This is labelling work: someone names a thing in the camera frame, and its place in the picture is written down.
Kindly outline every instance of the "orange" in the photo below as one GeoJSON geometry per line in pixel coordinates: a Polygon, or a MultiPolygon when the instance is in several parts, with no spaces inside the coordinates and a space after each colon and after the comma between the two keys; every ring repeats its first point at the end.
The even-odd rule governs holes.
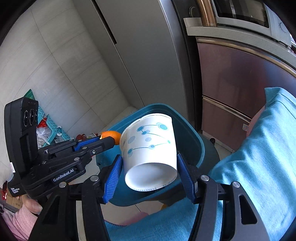
{"type": "Polygon", "coordinates": [[[103,139],[105,137],[113,137],[113,139],[115,140],[115,145],[119,145],[121,134],[116,131],[104,131],[101,133],[100,139],[103,139]]]}

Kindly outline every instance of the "red object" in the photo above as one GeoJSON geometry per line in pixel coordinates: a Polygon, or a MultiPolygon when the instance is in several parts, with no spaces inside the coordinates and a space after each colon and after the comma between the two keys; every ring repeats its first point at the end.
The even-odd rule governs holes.
{"type": "Polygon", "coordinates": [[[3,183],[3,188],[1,190],[2,200],[6,200],[6,192],[7,192],[7,181],[3,183]]]}
{"type": "Polygon", "coordinates": [[[87,139],[86,135],[85,134],[82,134],[82,135],[78,135],[76,136],[76,141],[78,140],[82,140],[82,141],[85,141],[87,139]]]}
{"type": "Polygon", "coordinates": [[[46,121],[47,121],[47,117],[43,118],[43,119],[40,121],[40,123],[39,123],[39,125],[37,126],[37,128],[39,128],[39,127],[47,127],[46,121]]]}

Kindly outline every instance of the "blue gripper pad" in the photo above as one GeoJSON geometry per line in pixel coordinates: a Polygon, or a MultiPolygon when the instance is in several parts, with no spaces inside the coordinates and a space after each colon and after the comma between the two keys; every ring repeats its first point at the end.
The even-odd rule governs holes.
{"type": "Polygon", "coordinates": [[[81,147],[87,145],[87,144],[90,144],[90,143],[93,143],[95,141],[98,141],[100,140],[100,137],[101,136],[98,136],[98,137],[94,137],[94,138],[91,138],[91,139],[88,139],[88,140],[85,140],[85,141],[81,141],[78,143],[78,145],[74,148],[75,151],[78,151],[81,147]]]}
{"type": "Polygon", "coordinates": [[[192,202],[194,202],[196,199],[194,182],[180,153],[177,155],[177,170],[180,175],[184,190],[186,192],[186,196],[192,202]]]}
{"type": "Polygon", "coordinates": [[[105,189],[103,195],[103,201],[105,203],[109,202],[109,200],[113,197],[115,192],[115,188],[117,186],[120,173],[122,171],[123,159],[121,155],[117,155],[114,159],[115,165],[112,168],[112,171],[109,174],[107,181],[105,182],[105,189]]]}

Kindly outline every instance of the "paper cup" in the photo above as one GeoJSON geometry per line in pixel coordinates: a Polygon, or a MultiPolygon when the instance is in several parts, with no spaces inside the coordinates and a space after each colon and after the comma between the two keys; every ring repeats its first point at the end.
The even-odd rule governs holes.
{"type": "Polygon", "coordinates": [[[162,188],[177,177],[177,151],[172,118],[149,114],[122,133],[120,149],[125,182],[136,191],[162,188]]]}

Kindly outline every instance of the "cardboard box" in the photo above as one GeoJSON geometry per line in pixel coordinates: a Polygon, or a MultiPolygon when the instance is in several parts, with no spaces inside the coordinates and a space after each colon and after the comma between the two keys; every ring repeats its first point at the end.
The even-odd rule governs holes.
{"type": "Polygon", "coordinates": [[[10,192],[8,191],[6,195],[6,203],[17,209],[20,209],[22,207],[22,197],[12,197],[10,192]]]}

